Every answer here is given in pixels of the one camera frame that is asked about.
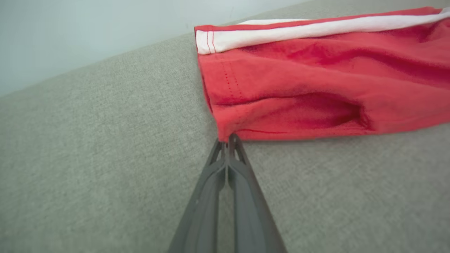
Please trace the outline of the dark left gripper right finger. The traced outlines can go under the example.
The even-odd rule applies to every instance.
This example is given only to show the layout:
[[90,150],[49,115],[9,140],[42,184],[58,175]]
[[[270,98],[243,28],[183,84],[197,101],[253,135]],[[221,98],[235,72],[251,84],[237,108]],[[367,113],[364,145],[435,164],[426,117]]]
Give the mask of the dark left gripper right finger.
[[236,134],[227,144],[229,185],[234,197],[234,252],[287,253],[252,165]]

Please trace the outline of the red shorts with white stripe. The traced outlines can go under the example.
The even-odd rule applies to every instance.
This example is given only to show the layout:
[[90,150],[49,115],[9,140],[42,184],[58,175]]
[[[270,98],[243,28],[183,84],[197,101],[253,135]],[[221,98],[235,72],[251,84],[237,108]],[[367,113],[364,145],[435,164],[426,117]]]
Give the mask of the red shorts with white stripe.
[[195,27],[218,139],[304,140],[450,122],[450,7]]

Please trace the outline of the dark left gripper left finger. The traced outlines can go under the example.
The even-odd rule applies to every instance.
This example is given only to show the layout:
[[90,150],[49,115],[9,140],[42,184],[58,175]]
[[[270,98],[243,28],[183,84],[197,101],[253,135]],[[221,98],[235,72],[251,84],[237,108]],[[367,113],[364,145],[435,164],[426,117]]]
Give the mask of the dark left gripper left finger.
[[225,148],[215,141],[168,253],[217,253],[219,193],[225,184]]

